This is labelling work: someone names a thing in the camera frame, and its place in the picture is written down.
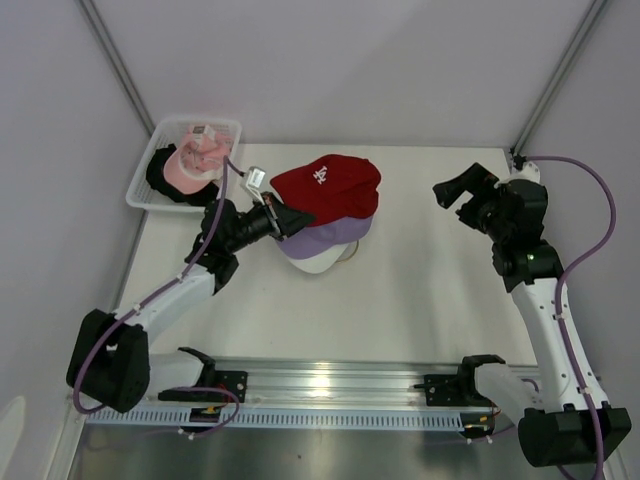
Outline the purple cap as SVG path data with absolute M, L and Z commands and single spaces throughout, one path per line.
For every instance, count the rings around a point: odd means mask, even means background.
M 373 217 L 343 217 L 315 227 L 305 227 L 292 237 L 276 244 L 287 257 L 302 260 L 322 254 L 337 245 L 362 239 L 370 230 Z

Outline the white NY cap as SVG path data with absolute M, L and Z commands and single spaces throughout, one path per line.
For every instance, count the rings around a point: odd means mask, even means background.
M 285 258 L 298 270 L 315 275 L 324 273 L 339 260 L 343 259 L 350 248 L 351 245 L 349 243 L 339 244 L 308 258 L 295 259 L 290 256 L 285 256 Z

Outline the red cap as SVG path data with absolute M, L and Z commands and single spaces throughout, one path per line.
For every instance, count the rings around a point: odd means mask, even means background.
M 270 180 L 283 203 L 315 217 L 311 227 L 366 219 L 379 204 L 382 176 L 368 159 L 328 154 Z

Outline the pink cap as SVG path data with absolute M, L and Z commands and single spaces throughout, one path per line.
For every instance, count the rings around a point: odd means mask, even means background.
M 209 124 L 192 124 L 163 167 L 166 182 L 192 195 L 221 179 L 233 139 Z

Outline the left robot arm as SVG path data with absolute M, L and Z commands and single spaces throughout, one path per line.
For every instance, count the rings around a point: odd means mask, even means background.
M 237 252 L 264 237 L 287 239 L 314 220 L 271 192 L 262 193 L 246 212 L 229 199 L 207 205 L 178 273 L 129 307 L 94 309 L 82 320 L 66 374 L 76 410 L 92 414 L 109 407 L 126 413 L 148 394 L 187 402 L 222 398 L 213 358 L 190 347 L 153 355 L 151 344 L 226 286 L 239 266 Z

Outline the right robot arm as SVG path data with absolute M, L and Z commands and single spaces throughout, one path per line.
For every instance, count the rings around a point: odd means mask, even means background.
M 475 163 L 433 192 L 440 207 L 457 210 L 467 227 L 492 241 L 492 260 L 527 329 L 542 380 L 535 393 L 497 355 L 464 357 L 453 387 L 470 405 L 495 405 L 515 424 L 521 450 L 534 467 L 604 463 L 632 429 L 628 411 L 615 408 L 581 345 L 570 309 L 567 277 L 556 249 L 544 239 L 549 196 L 535 164 L 506 180 Z

